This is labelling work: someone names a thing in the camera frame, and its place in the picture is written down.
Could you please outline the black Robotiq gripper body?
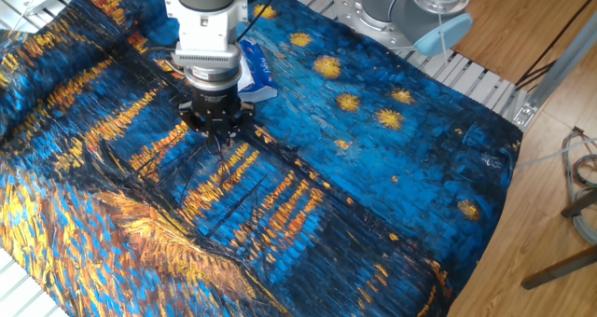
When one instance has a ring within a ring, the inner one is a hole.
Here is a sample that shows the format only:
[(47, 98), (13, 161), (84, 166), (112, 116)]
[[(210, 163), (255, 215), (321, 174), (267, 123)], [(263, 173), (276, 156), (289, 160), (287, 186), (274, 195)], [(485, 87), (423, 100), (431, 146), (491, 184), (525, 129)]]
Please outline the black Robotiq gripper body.
[(201, 117), (234, 116), (241, 109), (238, 89), (236, 87), (216, 91), (194, 89), (192, 91), (192, 109)]

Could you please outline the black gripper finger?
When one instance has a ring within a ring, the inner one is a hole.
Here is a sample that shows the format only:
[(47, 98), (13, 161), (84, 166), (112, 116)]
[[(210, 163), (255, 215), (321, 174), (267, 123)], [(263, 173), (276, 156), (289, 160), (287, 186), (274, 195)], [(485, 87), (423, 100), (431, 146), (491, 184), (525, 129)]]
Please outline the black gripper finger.
[(217, 140), (221, 135), (221, 108), (213, 106), (195, 106), (193, 103), (179, 104), (181, 120), (200, 136)]
[(225, 141), (230, 143), (241, 131), (247, 130), (253, 124), (255, 115), (256, 107), (253, 103), (241, 103), (240, 109), (234, 114), (225, 115), (221, 131)]

